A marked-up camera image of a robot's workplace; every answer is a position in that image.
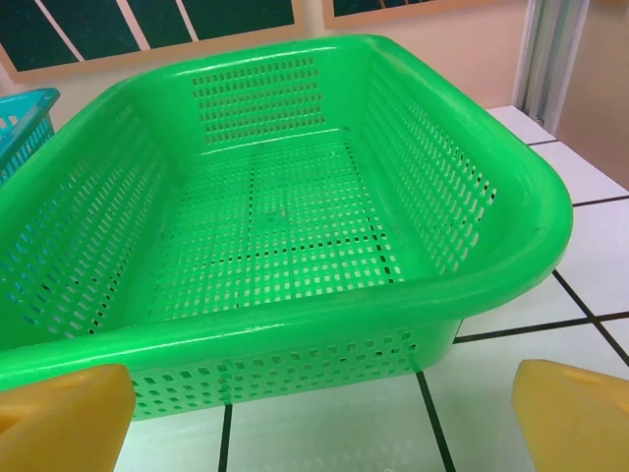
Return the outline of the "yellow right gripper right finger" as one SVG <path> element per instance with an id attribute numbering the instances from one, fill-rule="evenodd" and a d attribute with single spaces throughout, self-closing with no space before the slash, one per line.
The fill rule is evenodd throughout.
<path id="1" fill-rule="evenodd" d="M 524 360 L 512 403 L 538 471 L 626 471 L 628 382 L 547 360 Z"/>

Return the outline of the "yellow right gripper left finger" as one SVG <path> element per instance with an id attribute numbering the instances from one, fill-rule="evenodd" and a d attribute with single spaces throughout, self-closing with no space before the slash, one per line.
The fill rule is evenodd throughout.
<path id="1" fill-rule="evenodd" d="M 1 393 L 3 471 L 112 471 L 136 405 L 129 371 L 103 365 Z"/>

